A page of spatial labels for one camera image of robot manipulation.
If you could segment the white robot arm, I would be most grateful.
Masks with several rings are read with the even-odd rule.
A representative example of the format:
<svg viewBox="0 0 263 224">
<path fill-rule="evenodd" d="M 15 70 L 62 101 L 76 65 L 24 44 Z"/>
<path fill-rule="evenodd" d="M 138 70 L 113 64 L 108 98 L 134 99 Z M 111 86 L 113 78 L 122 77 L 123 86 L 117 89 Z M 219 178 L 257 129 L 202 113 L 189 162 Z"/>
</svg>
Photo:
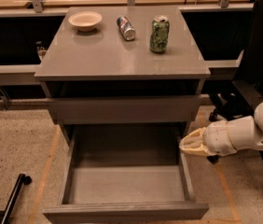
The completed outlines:
<svg viewBox="0 0 263 224">
<path fill-rule="evenodd" d="M 184 137 L 179 147 L 196 156 L 225 157 L 244 149 L 263 151 L 263 102 L 253 116 L 211 122 Z"/>
</svg>

